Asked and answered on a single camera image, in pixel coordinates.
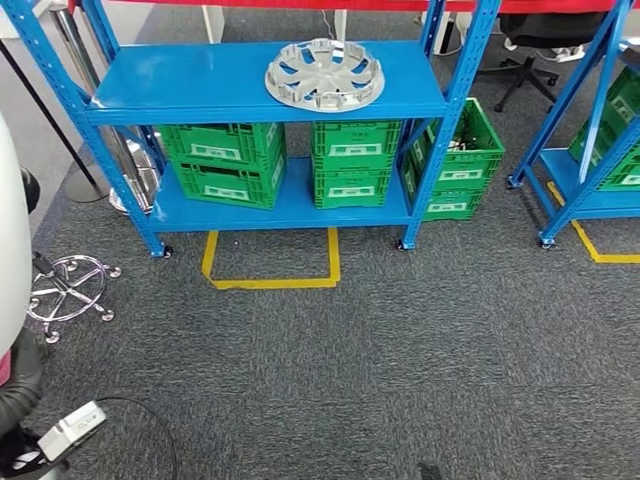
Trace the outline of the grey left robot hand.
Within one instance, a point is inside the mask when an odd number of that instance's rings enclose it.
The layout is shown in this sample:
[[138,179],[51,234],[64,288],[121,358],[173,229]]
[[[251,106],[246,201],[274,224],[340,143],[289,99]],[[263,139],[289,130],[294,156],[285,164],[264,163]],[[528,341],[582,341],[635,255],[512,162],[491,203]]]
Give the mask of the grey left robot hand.
[[43,397],[41,345],[23,327],[11,348],[8,380],[1,386],[1,436],[31,414]]

